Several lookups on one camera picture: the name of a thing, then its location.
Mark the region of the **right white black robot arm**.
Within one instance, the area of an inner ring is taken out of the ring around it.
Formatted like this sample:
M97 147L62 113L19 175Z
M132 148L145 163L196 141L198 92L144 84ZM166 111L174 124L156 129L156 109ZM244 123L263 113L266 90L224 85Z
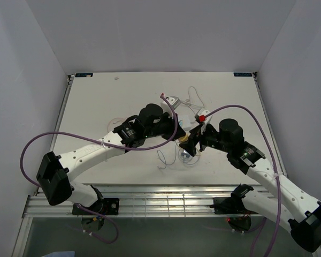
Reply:
M313 253L321 246L321 201L309 195L286 176L275 172L274 165L255 146L246 142L243 129L234 119L224 119L219 129L204 122L190 131L189 138L180 144L191 156L207 147L227 154L232 166L260 183L276 200L273 201L246 184L239 185L228 199L228 205L216 208L243 213L256 212L279 222L294 241Z

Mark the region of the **white colourful power strip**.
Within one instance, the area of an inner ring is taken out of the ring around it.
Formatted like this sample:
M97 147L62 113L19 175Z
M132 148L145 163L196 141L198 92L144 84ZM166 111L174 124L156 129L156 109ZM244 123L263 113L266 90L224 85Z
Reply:
M180 127L184 131L190 131L196 123L196 121L191 120L188 115L179 115L178 121L179 121Z

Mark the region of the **yellow charger plug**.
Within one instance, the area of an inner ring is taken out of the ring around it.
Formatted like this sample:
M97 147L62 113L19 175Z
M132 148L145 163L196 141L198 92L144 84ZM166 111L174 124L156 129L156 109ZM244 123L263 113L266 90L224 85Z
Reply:
M178 141L180 143L183 143L183 142L186 142L188 140L188 138L189 138L189 135L186 134L185 136L179 138Z

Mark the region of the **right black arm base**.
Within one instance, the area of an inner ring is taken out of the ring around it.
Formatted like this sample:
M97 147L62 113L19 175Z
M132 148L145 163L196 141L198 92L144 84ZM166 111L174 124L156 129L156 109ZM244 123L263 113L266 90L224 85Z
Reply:
M221 200L218 197L213 198L213 203L209 208L213 209L215 214L255 214L253 209L247 209L246 203L251 203L262 195L254 188L247 184L239 184L230 196Z

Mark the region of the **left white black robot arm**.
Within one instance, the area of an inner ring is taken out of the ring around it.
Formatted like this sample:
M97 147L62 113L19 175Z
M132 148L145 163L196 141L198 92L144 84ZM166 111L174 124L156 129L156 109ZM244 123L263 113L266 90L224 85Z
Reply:
M185 131L170 110L156 104L147 104L138 115L127 118L98 143L91 143L68 153L43 156L36 179L49 205L65 201L79 203L91 214L102 210L102 196L92 186L76 182L88 169L110 158L141 147L146 139L162 137L175 141L185 136Z

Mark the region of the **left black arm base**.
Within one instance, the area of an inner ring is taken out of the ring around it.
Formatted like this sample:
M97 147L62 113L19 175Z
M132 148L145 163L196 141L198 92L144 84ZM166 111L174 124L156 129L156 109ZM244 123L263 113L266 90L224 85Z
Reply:
M96 201L90 207L86 209L94 211L102 215L118 215L119 213L119 198L104 198ZM79 208L77 205L73 205L72 215L89 215L90 213Z

